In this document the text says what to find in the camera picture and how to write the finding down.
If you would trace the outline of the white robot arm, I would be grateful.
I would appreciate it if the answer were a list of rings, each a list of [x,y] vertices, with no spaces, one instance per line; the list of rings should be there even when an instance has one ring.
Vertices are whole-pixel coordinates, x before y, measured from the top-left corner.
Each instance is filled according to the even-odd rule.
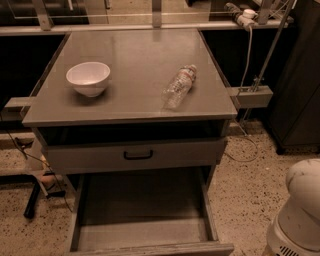
[[[320,256],[320,159],[291,166],[289,198],[267,229],[262,256]]]

